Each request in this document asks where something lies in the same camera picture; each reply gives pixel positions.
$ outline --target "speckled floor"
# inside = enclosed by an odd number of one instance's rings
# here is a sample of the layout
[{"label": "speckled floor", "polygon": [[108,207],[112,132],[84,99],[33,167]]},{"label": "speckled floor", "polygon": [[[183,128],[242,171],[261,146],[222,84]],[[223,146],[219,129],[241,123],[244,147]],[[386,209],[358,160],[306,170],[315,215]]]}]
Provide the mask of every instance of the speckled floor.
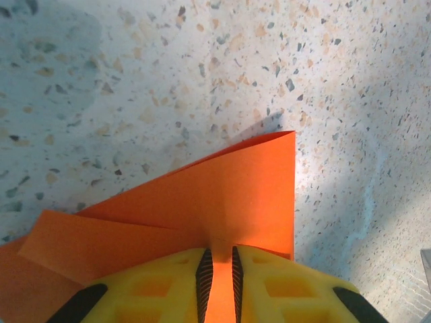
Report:
[{"label": "speckled floor", "polygon": [[0,2],[0,238],[296,130],[296,259],[431,307],[431,3]]}]

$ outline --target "gray object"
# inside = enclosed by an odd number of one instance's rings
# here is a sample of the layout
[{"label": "gray object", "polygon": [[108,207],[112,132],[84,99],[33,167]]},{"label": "gray object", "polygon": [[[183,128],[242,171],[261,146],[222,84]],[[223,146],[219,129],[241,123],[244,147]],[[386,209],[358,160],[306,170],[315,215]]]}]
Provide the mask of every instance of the gray object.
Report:
[{"label": "gray object", "polygon": [[[420,256],[422,257],[422,262],[424,263],[426,281],[428,282],[428,288],[431,292],[431,249],[420,250]],[[429,311],[420,323],[431,323],[431,311]]]}]

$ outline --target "orange paper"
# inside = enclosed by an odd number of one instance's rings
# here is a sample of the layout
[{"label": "orange paper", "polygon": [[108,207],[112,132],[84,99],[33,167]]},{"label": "orange paper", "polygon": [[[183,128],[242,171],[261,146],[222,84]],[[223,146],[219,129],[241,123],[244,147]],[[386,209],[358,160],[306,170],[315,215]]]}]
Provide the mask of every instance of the orange paper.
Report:
[{"label": "orange paper", "polygon": [[[52,291],[50,297],[60,293],[67,299],[66,286],[77,287],[73,282],[88,283],[134,264],[209,246],[215,261],[213,281],[219,286],[211,290],[207,322],[234,322],[232,246],[256,246],[293,258],[294,163],[293,132],[249,139],[84,209],[79,216],[45,211],[19,256],[14,253],[18,245],[0,252],[20,268],[14,280],[24,274],[36,278],[43,270],[57,277],[53,286],[41,282],[47,295]],[[22,269],[23,262],[31,268]],[[1,265],[0,277],[4,272]],[[26,278],[23,286],[31,280]],[[30,322],[18,315],[31,305],[21,296],[36,299],[36,294],[23,288],[24,295],[15,291],[13,301],[6,302],[11,288],[0,290],[0,317]],[[48,305],[40,299],[33,310],[42,317],[42,308],[52,310]],[[220,311],[220,306],[232,311]]]},{"label": "orange paper", "polygon": [[0,318],[5,323],[46,322],[83,288],[17,255],[25,239],[0,248]]}]

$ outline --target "black ridged strip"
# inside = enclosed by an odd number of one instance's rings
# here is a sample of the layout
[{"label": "black ridged strip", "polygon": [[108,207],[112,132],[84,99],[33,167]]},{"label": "black ridged strip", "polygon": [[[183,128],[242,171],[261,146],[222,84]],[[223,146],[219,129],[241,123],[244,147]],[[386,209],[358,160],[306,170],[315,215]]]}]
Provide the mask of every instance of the black ridged strip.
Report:
[{"label": "black ridged strip", "polygon": [[359,323],[388,323],[364,296],[343,287],[334,287],[333,290]]},{"label": "black ridged strip", "polygon": [[203,253],[199,266],[196,270],[196,301],[197,321],[204,323],[208,307],[209,292],[213,283],[213,256],[211,250]]},{"label": "black ridged strip", "polygon": [[46,323],[80,323],[108,290],[105,284],[96,284],[78,291]]},{"label": "black ridged strip", "polygon": [[240,254],[237,247],[232,248],[232,279],[234,282],[236,323],[241,323],[242,288],[244,286],[244,271],[242,270]]}]

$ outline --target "yellow object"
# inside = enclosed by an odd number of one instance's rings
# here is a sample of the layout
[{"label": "yellow object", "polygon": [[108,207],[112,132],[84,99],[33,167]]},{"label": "yellow object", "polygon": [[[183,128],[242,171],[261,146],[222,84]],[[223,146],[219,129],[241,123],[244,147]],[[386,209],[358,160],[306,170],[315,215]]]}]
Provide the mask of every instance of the yellow object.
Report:
[{"label": "yellow object", "polygon": [[81,323],[196,323],[196,272],[205,249],[191,249],[94,281],[108,291]]},{"label": "yellow object", "polygon": [[357,323],[334,287],[350,283],[257,248],[237,247],[243,271],[241,323]]}]

